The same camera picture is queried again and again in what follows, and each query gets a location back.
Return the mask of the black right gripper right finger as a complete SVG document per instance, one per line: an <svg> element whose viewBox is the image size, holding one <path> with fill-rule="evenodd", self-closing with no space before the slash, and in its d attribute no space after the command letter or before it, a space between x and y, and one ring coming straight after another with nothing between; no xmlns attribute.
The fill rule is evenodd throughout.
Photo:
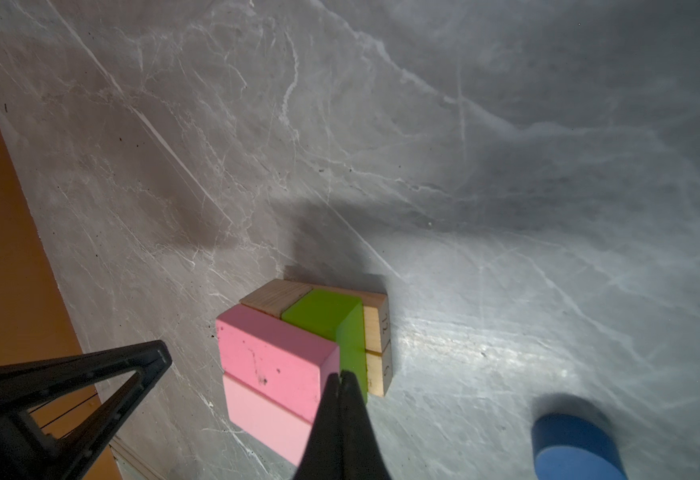
<svg viewBox="0 0 700 480"><path fill-rule="evenodd" d="M353 372L344 370L328 377L294 477L336 480L391 478Z"/></svg>

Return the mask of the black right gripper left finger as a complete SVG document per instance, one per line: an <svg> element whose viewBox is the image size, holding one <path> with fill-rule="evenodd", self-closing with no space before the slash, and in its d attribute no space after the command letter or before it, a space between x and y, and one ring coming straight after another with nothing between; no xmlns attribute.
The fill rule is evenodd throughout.
<svg viewBox="0 0 700 480"><path fill-rule="evenodd" d="M169 370L155 340L0 366L0 479L81 479Z"/></svg>

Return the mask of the pink block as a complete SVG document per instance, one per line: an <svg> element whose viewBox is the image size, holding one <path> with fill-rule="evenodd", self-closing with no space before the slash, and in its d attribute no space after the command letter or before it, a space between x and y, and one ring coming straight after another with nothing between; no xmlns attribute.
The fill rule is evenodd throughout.
<svg viewBox="0 0 700 480"><path fill-rule="evenodd" d="M225 373L223 385L230 420L275 453L298 466L312 425Z"/></svg>
<svg viewBox="0 0 700 480"><path fill-rule="evenodd" d="M216 338L225 373L314 421L328 376L339 371L337 343L241 304L217 317Z"/></svg>

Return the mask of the green wood block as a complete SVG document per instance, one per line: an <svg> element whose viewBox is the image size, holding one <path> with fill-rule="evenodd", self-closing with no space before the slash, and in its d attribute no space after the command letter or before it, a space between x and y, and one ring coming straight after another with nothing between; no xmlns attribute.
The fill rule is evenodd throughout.
<svg viewBox="0 0 700 480"><path fill-rule="evenodd" d="M363 400L368 401L364 312L359 297L313 289L286 309L280 318L337 343L340 370L355 374Z"/></svg>

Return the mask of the long natural wood block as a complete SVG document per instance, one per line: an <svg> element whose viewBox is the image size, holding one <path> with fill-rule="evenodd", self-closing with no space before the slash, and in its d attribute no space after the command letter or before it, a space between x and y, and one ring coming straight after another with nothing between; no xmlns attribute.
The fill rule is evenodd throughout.
<svg viewBox="0 0 700 480"><path fill-rule="evenodd" d="M273 279L243 297L239 303L275 318L311 292L312 286L282 279Z"/></svg>

